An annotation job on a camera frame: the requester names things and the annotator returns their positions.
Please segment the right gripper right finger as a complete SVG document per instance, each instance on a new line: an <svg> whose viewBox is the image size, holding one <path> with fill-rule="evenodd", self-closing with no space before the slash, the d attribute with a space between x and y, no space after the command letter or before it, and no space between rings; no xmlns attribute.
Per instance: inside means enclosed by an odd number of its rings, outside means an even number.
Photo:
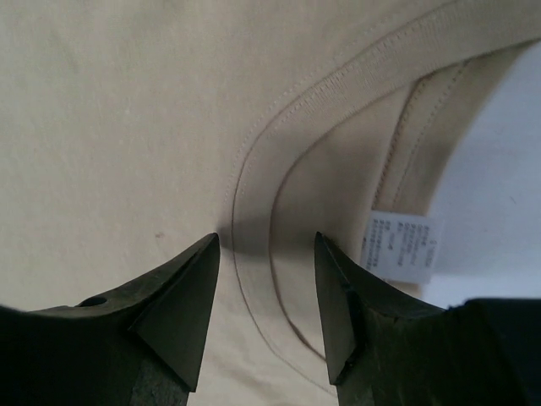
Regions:
<svg viewBox="0 0 541 406"><path fill-rule="evenodd" d="M330 383L342 405L537 405L540 303L470 299L441 309L314 238Z"/></svg>

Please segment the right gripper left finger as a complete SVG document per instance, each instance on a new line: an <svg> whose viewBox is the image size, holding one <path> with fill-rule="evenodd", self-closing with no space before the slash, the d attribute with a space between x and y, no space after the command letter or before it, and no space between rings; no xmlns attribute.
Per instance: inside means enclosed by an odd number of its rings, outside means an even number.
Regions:
<svg viewBox="0 0 541 406"><path fill-rule="evenodd" d="M75 306L2 307L2 404L186 404L199 380L219 265L211 233Z"/></svg>

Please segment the beige t shirt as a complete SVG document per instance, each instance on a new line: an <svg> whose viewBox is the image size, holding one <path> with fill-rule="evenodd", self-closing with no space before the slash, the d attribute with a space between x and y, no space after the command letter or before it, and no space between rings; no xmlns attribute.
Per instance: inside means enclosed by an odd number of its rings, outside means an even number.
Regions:
<svg viewBox="0 0 541 406"><path fill-rule="evenodd" d="M210 232L193 405L334 405L314 234L423 215L537 1L4 1L1 301L71 305Z"/></svg>

